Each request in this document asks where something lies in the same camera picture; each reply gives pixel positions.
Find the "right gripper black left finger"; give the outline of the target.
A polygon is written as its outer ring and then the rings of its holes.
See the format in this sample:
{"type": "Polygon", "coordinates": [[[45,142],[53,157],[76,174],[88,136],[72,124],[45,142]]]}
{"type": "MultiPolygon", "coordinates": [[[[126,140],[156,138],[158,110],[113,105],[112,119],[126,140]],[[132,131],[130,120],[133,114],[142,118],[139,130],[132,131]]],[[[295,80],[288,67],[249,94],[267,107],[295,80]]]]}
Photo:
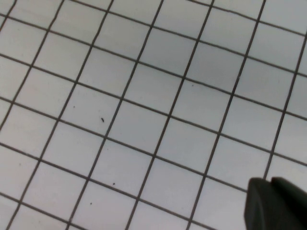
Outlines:
{"type": "Polygon", "coordinates": [[[280,197],[272,184],[261,178],[251,178],[244,210],[247,230],[276,230],[280,197]]]}

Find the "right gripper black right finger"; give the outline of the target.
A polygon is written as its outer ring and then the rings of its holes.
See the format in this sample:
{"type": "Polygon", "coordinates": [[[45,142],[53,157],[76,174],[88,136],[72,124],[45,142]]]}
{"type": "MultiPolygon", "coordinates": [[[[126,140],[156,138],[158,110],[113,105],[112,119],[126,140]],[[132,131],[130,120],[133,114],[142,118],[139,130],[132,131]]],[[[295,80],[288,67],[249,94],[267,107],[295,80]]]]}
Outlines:
{"type": "Polygon", "coordinates": [[[307,193],[282,177],[273,177],[271,179],[271,184],[286,203],[290,214],[292,214],[303,226],[303,229],[306,230],[307,193]]]}

